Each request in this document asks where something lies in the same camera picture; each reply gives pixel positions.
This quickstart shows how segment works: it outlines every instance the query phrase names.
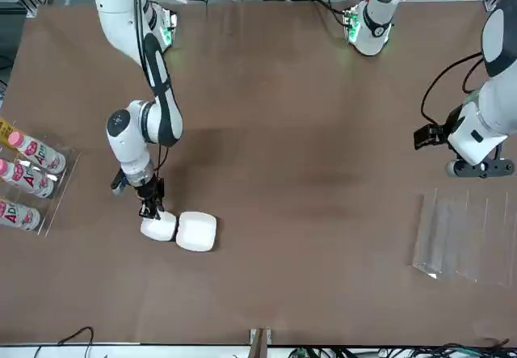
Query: clear plastic container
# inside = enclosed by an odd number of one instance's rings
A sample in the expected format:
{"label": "clear plastic container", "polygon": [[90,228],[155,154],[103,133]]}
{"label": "clear plastic container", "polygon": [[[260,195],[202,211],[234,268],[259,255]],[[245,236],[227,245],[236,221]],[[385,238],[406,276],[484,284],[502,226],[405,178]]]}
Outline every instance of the clear plastic container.
{"label": "clear plastic container", "polygon": [[413,266],[441,280],[466,278],[513,285],[517,193],[451,194],[435,189],[423,198]]}
{"label": "clear plastic container", "polygon": [[40,212],[41,220],[39,225],[32,232],[47,236],[61,201],[65,197],[66,188],[76,167],[80,152],[73,146],[59,141],[56,137],[49,137],[46,134],[38,133],[33,130],[23,131],[63,154],[66,160],[65,169],[58,175],[51,174],[27,160],[17,150],[13,150],[4,145],[0,150],[1,158],[10,162],[17,162],[22,166],[30,167],[32,171],[40,172],[43,176],[48,177],[54,182],[54,190],[49,198],[42,199],[23,192],[19,188],[4,181],[0,181],[0,198],[5,198],[14,203],[24,204],[27,207],[36,208]]}

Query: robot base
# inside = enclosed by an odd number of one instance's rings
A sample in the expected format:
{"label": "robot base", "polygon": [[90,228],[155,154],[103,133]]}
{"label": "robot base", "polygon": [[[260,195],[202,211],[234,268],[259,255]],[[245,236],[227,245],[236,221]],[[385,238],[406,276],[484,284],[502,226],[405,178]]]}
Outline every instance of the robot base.
{"label": "robot base", "polygon": [[366,1],[361,1],[345,12],[345,24],[348,24],[348,27],[345,27],[345,38],[364,56],[372,57],[377,55],[388,42],[392,25],[382,36],[374,37],[363,19],[366,4]]}

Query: plastic tray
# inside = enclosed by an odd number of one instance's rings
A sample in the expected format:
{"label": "plastic tray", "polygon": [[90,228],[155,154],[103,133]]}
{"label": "plastic tray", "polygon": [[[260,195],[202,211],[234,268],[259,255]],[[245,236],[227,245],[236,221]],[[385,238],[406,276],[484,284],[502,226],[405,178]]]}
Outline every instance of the plastic tray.
{"label": "plastic tray", "polygon": [[413,266],[435,279],[466,278],[510,288],[514,280],[517,194],[424,196]]}
{"label": "plastic tray", "polygon": [[0,157],[10,161],[19,162],[23,166],[29,166],[34,171],[39,171],[49,179],[51,179],[55,185],[52,195],[49,198],[39,198],[35,195],[26,193],[16,186],[10,185],[4,181],[0,181],[0,197],[10,200],[11,202],[25,204],[27,207],[36,208],[41,214],[41,222],[34,229],[32,233],[38,235],[44,235],[45,237],[50,232],[54,217],[59,209],[61,201],[66,193],[66,188],[75,166],[78,162],[80,152],[74,147],[63,145],[56,138],[48,137],[47,135],[38,135],[37,133],[29,133],[34,138],[42,141],[43,143],[51,146],[58,152],[61,152],[66,158],[66,167],[59,175],[49,174],[45,170],[36,166],[34,163],[29,162],[20,152],[13,150],[7,146],[3,146],[0,151]]}

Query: bottle label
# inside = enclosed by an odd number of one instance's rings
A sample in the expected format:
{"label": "bottle label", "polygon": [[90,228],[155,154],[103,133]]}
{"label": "bottle label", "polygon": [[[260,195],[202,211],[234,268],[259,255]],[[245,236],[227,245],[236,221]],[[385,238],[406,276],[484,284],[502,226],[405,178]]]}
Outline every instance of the bottle label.
{"label": "bottle label", "polygon": [[34,156],[40,166],[53,170],[59,167],[61,160],[59,156],[52,160],[52,162],[47,162],[47,147],[43,144],[38,144],[36,141],[31,141],[28,147],[25,149],[25,154],[27,156]]}
{"label": "bottle label", "polygon": [[36,174],[31,168],[27,168],[26,166],[22,166],[19,163],[15,164],[15,173],[12,176],[12,179],[15,182],[21,182],[28,185],[30,188],[34,188],[34,184],[39,186],[39,189],[46,188],[48,185],[48,179],[45,176],[41,176],[39,179],[39,183]]}
{"label": "bottle label", "polygon": [[[4,201],[0,201],[0,217],[7,219],[13,225],[16,225],[16,221],[19,218],[19,209],[16,204],[6,203]],[[22,225],[32,223],[32,219],[34,218],[34,214],[28,208],[27,213],[25,214],[25,218],[21,222]]]}

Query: green led light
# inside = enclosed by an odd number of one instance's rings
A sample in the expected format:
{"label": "green led light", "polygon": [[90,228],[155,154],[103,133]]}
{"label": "green led light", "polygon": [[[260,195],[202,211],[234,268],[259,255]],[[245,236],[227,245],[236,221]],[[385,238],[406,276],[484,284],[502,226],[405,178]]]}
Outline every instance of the green led light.
{"label": "green led light", "polygon": [[165,41],[165,46],[169,47],[172,44],[172,31],[170,29],[164,28],[162,30],[163,40]]}
{"label": "green led light", "polygon": [[357,40],[357,36],[359,35],[359,30],[361,29],[361,22],[357,21],[352,24],[352,28],[350,30],[350,35],[348,36],[348,40],[351,43],[355,43]]}

